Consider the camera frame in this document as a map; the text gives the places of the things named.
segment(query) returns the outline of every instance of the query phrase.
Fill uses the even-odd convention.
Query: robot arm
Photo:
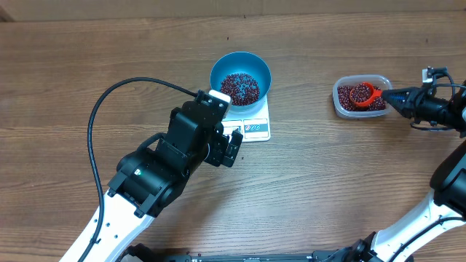
[[[122,251],[181,195],[191,174],[202,162],[231,167],[242,135],[223,135],[221,120],[230,97],[199,91],[170,115],[167,134],[156,134],[128,154],[116,168],[103,197],[103,226],[82,261],[115,261]],[[155,150],[149,148],[158,141]],[[60,261],[78,261],[93,238],[100,208]]]

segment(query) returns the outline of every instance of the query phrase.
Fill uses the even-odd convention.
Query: container of beans
[[[335,105],[336,115],[344,119],[364,119],[368,117],[383,116],[391,111],[390,105],[386,104],[381,98],[377,98],[369,107],[358,108],[350,100],[350,92],[361,89],[364,82],[371,83],[374,88],[380,90],[393,89],[390,81],[380,75],[357,75],[345,76],[340,78],[333,86],[333,104]]]
[[[210,87],[232,98],[237,114],[261,108],[272,84],[269,66],[257,55],[233,52],[220,58],[210,72]]]

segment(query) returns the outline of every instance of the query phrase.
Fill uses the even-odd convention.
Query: red spoon
[[[355,91],[355,88],[353,88],[351,90],[351,92],[349,92],[349,99],[351,100],[351,102],[353,102],[357,107],[368,107],[369,105],[372,104],[372,102],[376,99],[376,98],[379,98],[380,96],[382,96],[382,91],[381,90],[376,90],[374,88],[374,86],[369,83],[369,82],[363,82],[363,84],[367,87],[369,87],[370,91],[371,91],[371,96],[363,101],[363,102],[356,102],[353,100],[352,98],[352,94],[353,94],[353,91]]]

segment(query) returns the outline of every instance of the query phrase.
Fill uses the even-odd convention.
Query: wood grain
[[[462,11],[465,0],[0,0],[14,21]]]
[[[204,255],[309,253],[386,228],[425,196],[462,140],[410,129],[395,112],[340,119],[331,88],[353,74],[419,86],[426,66],[448,66],[462,82],[464,24],[466,12],[0,24],[8,36],[0,38],[0,261],[58,261],[90,219],[98,201],[86,126],[107,87],[152,76],[207,90],[214,62],[237,50],[272,70],[272,139],[244,144],[231,169],[202,165],[135,243]],[[103,183],[188,99],[144,83],[110,95],[93,136]],[[463,261],[465,236],[447,232],[416,261]]]

